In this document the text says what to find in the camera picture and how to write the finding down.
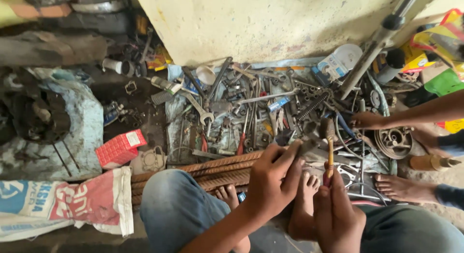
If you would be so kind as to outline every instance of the jeans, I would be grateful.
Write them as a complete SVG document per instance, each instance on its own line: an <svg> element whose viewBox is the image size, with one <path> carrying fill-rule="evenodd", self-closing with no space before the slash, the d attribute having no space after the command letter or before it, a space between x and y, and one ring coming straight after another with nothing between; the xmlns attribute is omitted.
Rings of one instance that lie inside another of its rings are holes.
<svg viewBox="0 0 464 253"><path fill-rule="evenodd" d="M449 221L415 206L360 206L367 222L362 253L462 253L464 235ZM229 206L181 170L153 175L140 215L153 252L176 253L221 220Z"/></svg>

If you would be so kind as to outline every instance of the screwdriver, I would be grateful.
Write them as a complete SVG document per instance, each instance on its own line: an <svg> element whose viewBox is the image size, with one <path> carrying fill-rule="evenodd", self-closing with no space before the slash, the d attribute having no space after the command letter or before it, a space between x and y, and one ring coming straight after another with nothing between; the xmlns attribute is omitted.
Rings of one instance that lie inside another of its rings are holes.
<svg viewBox="0 0 464 253"><path fill-rule="evenodd" d="M242 131L242 135L240 136L240 142L239 142L239 146L237 147L237 152L235 155L242 155L243 154L243 142L245 141L245 129L247 128L246 127L246 123L248 121L248 108L246 109L246 116L245 116L245 124L243 125L243 131Z"/></svg>

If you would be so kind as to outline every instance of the shock absorber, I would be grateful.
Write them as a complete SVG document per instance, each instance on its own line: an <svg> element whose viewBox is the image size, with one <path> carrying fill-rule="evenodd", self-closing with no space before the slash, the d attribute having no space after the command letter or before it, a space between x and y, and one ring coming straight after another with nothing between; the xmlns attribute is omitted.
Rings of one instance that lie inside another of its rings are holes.
<svg viewBox="0 0 464 253"><path fill-rule="evenodd" d="M319 97L314 100L314 102L310 103L308 107L306 107L301 113L296 117L297 121L303 120L306 115L310 113L310 111L316 109L323 101L327 100L328 98L328 92L322 93Z"/></svg>

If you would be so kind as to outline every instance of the cable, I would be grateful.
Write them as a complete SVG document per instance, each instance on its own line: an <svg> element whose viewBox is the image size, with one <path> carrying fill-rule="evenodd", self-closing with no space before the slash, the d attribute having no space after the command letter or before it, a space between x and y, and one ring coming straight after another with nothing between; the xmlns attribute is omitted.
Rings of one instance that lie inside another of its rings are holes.
<svg viewBox="0 0 464 253"><path fill-rule="evenodd" d="M366 159L364 157L361 157L361 156L357 155L354 151L350 150L350 148L348 148L348 146L345 144L345 142L343 141L343 138L340 135L340 130L338 128L338 115L335 116L335 131L337 132L337 136L338 136L338 139L341 141L341 144L345 147L345 149L349 153L351 153L352 155L354 155L356 158L358 158L360 160L370 161L370 162L377 162L377 161L374 161L374 160L370 160L370 159Z"/></svg>
<svg viewBox="0 0 464 253"><path fill-rule="evenodd" d="M386 201L385 199L383 199L383 196L382 194L380 194L378 191L376 191L373 187L369 186L367 183L362 183L362 182L353 182L351 183L350 185L347 185L345 186L346 189L349 189L349 187L353 186L353 185L365 185L366 187L368 187L370 190L372 190L375 195L377 195L377 197L379 197L379 199L383 202L383 204L385 204L385 206L388 206L386 204Z"/></svg>

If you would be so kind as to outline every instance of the yellow wall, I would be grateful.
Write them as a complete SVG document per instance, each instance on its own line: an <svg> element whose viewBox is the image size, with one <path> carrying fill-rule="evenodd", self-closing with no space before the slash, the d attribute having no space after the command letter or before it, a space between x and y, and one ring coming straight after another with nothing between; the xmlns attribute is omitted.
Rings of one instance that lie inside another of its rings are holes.
<svg viewBox="0 0 464 253"><path fill-rule="evenodd" d="M8 3L22 3L24 0L0 0L0 27L16 25L27 22L27 19L18 18Z"/></svg>
<svg viewBox="0 0 464 253"><path fill-rule="evenodd" d="M316 56L361 43L399 0L138 0L174 62L198 65L233 56L261 62ZM432 0L418 0L412 19ZM441 16L464 0L440 0L421 16ZM397 36L406 40L413 28Z"/></svg>

